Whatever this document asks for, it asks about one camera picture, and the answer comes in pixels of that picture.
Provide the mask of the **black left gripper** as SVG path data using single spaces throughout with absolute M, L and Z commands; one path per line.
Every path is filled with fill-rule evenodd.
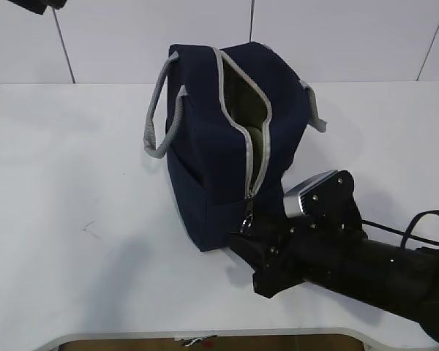
M 60 10 L 65 6 L 67 0 L 9 0 L 9 2 L 18 5 L 29 12 L 43 15 L 48 7 L 53 10 Z

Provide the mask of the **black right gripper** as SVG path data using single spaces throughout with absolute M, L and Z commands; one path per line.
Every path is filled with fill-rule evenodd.
M 307 204 L 306 216 L 277 221 L 246 215 L 228 234 L 228 245 L 255 271 L 255 293 L 272 298 L 342 267 L 345 255 L 366 238 L 354 190 L 350 172 L 338 170 L 316 189 L 318 201 Z

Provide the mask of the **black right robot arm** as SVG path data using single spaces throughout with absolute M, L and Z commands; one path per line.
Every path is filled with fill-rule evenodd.
M 346 170 L 314 175 L 284 194 L 283 218 L 248 214 L 230 248 L 253 269 L 258 295 L 309 282 L 417 322 L 439 343 L 439 242 L 407 248 L 421 214 L 396 246 L 370 239 L 354 189 Z

